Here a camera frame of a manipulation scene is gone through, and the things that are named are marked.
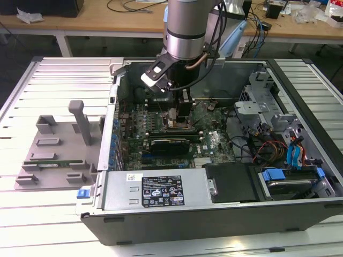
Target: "copper pipe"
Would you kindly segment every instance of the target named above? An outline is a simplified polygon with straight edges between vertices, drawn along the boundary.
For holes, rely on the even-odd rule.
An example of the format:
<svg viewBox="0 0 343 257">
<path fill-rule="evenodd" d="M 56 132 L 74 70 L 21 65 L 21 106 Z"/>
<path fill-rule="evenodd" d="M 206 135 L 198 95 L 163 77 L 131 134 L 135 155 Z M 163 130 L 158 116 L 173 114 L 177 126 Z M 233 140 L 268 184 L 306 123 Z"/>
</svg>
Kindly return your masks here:
<svg viewBox="0 0 343 257">
<path fill-rule="evenodd" d="M 200 63 L 202 63 L 207 57 L 208 57 L 208 53 L 204 53 L 196 63 L 194 63 L 193 65 L 186 65 L 186 67 L 185 67 L 186 70 L 193 70 L 193 69 L 195 69 L 195 68 L 196 68 L 197 66 L 199 66 Z"/>
</svg>

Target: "blue latch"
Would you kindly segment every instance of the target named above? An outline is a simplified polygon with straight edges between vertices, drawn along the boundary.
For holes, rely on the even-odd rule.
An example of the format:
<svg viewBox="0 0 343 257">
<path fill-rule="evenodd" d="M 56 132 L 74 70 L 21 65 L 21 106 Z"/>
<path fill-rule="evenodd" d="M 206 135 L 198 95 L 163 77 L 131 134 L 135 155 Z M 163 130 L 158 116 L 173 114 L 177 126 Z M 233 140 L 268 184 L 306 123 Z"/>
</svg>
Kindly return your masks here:
<svg viewBox="0 0 343 257">
<path fill-rule="evenodd" d="M 77 199 L 87 199 L 91 198 L 91 190 L 90 189 L 79 189 L 77 191 Z"/>
<path fill-rule="evenodd" d="M 300 152 L 301 150 L 299 146 L 289 145 L 288 151 L 287 151 L 287 163 L 291 164 L 297 170 L 301 169 L 301 167 L 298 165 L 298 158 L 299 158 Z"/>
<path fill-rule="evenodd" d="M 264 181 L 286 179 L 285 174 L 281 169 L 267 169 L 262 172 L 262 176 Z"/>
<path fill-rule="evenodd" d="M 317 173 L 318 173 L 320 178 L 325 177 L 325 173 L 324 173 L 324 170 L 322 168 L 317 168 Z"/>
</svg>

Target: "blue cable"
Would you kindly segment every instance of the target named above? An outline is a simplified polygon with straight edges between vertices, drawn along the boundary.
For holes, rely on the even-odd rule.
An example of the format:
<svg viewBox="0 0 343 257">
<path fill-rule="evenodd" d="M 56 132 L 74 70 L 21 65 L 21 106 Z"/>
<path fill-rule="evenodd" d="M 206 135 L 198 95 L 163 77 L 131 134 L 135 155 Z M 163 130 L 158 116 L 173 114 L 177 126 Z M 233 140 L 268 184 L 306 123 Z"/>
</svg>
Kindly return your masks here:
<svg viewBox="0 0 343 257">
<path fill-rule="evenodd" d="M 255 21 L 257 21 L 257 22 L 259 23 L 260 32 L 261 32 L 261 37 L 260 37 L 260 42 L 259 42 L 258 48 L 257 48 L 255 54 L 253 55 L 253 58 L 256 58 L 256 57 L 257 57 L 257 55 L 258 55 L 258 53 L 259 53 L 259 51 L 260 51 L 260 49 L 261 49 L 261 47 L 262 47 L 262 44 L 263 44 L 263 36 L 262 36 L 262 34 L 263 34 L 263 28 L 262 28 L 262 23 L 261 23 L 261 21 L 260 21 L 259 19 L 258 19 L 258 20 L 255 19 Z"/>
</svg>

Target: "green circuit board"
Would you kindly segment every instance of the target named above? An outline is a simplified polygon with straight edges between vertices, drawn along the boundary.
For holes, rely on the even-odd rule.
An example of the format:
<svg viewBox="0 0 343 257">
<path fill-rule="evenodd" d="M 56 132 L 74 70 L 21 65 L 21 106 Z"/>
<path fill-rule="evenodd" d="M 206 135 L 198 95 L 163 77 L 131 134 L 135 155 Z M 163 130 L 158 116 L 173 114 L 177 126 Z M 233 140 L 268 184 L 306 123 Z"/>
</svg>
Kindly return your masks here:
<svg viewBox="0 0 343 257">
<path fill-rule="evenodd" d="M 221 108 L 209 111 L 210 101 L 201 101 L 191 112 L 189 123 L 194 131 L 200 132 L 198 142 L 190 142 L 189 152 L 181 156 L 152 156 L 145 145 L 152 139 L 147 133 L 163 132 L 165 112 L 149 112 L 143 105 L 131 110 L 130 130 L 125 129 L 124 141 L 128 145 L 128 154 L 124 162 L 125 170 L 142 169 L 180 169 L 195 168 L 195 158 L 210 158 L 212 163 L 235 162 L 235 155 L 229 146 L 222 128 Z"/>
</svg>

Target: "power supply label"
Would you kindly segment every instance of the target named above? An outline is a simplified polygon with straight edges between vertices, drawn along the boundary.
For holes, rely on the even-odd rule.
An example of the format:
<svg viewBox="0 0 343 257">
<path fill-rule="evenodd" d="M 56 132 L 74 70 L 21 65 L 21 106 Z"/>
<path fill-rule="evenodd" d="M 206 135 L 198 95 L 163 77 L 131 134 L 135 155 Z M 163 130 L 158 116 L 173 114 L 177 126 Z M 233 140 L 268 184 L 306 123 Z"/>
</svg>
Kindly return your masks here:
<svg viewBox="0 0 343 257">
<path fill-rule="evenodd" d="M 181 176 L 143 177 L 141 187 L 146 208 L 184 205 Z"/>
</svg>

